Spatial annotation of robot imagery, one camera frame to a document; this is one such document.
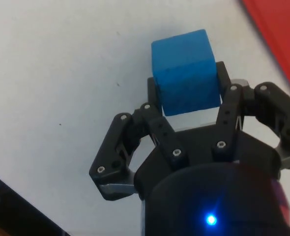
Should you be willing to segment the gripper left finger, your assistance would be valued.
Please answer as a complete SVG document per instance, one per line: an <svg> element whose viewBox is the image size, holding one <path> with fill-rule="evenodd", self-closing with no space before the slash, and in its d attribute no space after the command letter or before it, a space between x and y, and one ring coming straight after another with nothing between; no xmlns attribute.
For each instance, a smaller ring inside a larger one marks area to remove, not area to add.
<svg viewBox="0 0 290 236"><path fill-rule="evenodd" d="M142 200L169 174L187 167L187 151L162 114L154 78L147 80L148 102L132 114L117 114L89 170L105 200L138 194ZM129 165L141 139L149 136L155 148L134 173Z"/></svg>

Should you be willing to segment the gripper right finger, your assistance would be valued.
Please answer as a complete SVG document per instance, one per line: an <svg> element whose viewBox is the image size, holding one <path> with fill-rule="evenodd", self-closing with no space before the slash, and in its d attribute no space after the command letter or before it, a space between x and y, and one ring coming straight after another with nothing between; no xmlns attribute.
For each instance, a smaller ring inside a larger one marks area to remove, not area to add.
<svg viewBox="0 0 290 236"><path fill-rule="evenodd" d="M290 169L290 96L272 82L251 88L246 80L229 78L225 64L216 63L222 104L211 146L212 162L232 162L245 117L255 117L280 139L275 149L282 169Z"/></svg>

